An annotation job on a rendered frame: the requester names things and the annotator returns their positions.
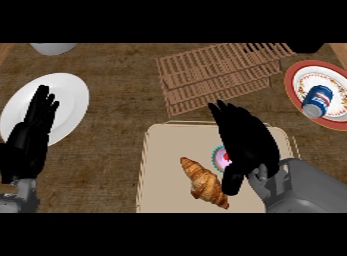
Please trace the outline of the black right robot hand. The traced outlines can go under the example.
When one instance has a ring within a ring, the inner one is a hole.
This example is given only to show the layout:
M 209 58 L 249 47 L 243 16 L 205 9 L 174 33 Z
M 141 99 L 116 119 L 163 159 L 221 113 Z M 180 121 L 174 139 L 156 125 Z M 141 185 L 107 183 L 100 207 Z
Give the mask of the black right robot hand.
M 261 166 L 267 167 L 268 177 L 280 170 L 280 149 L 274 136 L 261 119 L 251 112 L 222 100 L 209 104 L 220 127 L 220 135 L 231 165 L 225 168 L 222 192 L 236 196 L 245 178 Z

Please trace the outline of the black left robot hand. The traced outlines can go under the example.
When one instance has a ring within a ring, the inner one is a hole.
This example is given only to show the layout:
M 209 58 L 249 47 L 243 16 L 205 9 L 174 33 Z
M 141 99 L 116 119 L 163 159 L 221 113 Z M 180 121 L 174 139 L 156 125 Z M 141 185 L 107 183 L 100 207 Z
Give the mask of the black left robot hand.
M 41 85 L 35 93 L 25 120 L 16 125 L 10 138 L 0 143 L 2 183 L 35 179 L 41 174 L 48 154 L 50 133 L 60 102 Z

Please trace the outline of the pink cupcake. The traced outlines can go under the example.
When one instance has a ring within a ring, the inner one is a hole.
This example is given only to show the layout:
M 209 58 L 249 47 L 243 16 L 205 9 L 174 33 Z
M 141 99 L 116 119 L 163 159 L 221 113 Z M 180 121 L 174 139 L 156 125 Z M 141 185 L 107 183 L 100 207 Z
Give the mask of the pink cupcake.
M 218 146 L 212 152 L 212 164 L 215 169 L 224 173 L 233 161 L 224 146 Z

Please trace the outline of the beige tray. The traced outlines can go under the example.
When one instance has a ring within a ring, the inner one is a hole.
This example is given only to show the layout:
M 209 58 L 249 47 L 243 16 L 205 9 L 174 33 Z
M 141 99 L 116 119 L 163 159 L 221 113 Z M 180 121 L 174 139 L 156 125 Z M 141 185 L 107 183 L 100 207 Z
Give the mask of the beige tray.
M 240 193 L 224 209 L 191 195 L 191 180 L 181 158 L 197 161 L 217 175 L 212 152 L 222 145 L 215 122 L 169 121 L 146 133 L 137 195 L 138 213 L 264 213 L 265 205 L 245 180 Z

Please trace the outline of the white plate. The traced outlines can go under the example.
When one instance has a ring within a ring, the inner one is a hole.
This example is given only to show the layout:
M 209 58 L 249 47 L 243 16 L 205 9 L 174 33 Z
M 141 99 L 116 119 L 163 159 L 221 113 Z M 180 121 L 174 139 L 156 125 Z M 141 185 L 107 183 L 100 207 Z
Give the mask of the white plate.
M 31 81 L 13 95 L 0 115 L 0 137 L 8 140 L 14 126 L 25 120 L 38 87 L 47 85 L 60 107 L 50 134 L 50 145 L 57 144 L 78 128 L 90 107 L 90 88 L 70 73 L 53 73 Z

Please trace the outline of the brown croissant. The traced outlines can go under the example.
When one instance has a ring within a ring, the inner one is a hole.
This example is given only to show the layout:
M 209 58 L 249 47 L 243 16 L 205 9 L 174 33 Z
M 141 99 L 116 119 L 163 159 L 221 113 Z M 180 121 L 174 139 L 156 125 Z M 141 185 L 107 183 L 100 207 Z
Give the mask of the brown croissant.
M 196 199 L 228 209 L 228 196 L 222 192 L 218 175 L 203 165 L 187 157 L 181 158 L 184 172 L 191 180 L 191 195 Z

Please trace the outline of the blue can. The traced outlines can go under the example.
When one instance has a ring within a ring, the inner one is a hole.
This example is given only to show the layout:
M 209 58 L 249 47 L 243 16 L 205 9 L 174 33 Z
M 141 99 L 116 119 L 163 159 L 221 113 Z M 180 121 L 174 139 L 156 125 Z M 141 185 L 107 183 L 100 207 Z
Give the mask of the blue can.
M 332 101 L 333 90 L 324 85 L 314 86 L 302 103 L 304 114 L 313 119 L 323 118 Z

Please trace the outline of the red-rimmed patterned plate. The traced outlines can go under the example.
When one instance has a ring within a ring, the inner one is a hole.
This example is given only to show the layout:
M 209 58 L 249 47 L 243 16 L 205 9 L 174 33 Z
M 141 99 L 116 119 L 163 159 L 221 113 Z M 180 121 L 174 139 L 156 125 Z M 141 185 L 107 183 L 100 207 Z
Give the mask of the red-rimmed patterned plate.
M 308 94 L 317 86 L 332 91 L 332 95 L 323 97 L 329 103 L 318 114 L 304 109 Z M 318 60 L 298 62 L 286 73 L 286 91 L 298 110 L 317 124 L 347 131 L 347 72 L 342 68 Z

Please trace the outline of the pale grey bowl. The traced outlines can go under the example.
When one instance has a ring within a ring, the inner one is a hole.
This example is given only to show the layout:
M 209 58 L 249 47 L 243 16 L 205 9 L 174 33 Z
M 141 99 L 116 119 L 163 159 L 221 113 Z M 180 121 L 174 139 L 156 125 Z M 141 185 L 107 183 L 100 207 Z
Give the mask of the pale grey bowl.
M 57 56 L 76 48 L 76 43 L 32 43 L 35 50 L 45 56 Z

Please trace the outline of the black object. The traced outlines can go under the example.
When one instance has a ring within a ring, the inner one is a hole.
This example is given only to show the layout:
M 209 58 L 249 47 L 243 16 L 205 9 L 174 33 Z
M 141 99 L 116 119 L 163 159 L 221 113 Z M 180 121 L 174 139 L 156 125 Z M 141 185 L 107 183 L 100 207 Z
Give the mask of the black object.
M 298 54 L 313 54 L 317 53 L 321 47 L 324 46 L 323 43 L 289 43 L 290 49 L 298 53 Z

